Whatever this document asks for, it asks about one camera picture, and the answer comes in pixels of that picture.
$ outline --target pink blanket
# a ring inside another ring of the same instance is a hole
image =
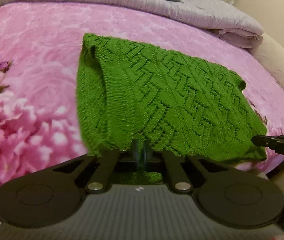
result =
[[[268,134],[284,134],[283,89],[248,52],[203,30],[109,5],[11,3],[0,7],[0,185],[87,152],[75,101],[85,33],[179,50],[236,71]],[[268,172],[284,159],[267,153],[267,161],[241,168]]]

